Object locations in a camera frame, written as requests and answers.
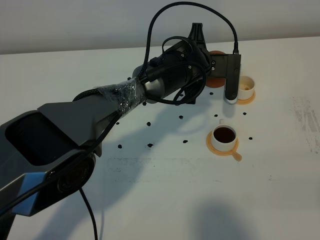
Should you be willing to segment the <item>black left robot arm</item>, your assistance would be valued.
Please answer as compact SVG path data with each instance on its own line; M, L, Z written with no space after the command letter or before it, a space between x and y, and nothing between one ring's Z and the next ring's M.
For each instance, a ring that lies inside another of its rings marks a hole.
M47 103L0 127L0 237L16 215L32 216L81 191L91 177L102 141L138 105L194 104L210 61L201 23L159 57L137 67L127 81L87 90L73 101Z

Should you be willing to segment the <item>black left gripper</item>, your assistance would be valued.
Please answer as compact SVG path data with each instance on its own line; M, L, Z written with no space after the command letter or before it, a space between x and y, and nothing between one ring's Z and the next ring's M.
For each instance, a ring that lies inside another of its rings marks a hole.
M147 62L140 78L148 103L195 104L211 70L203 24Z

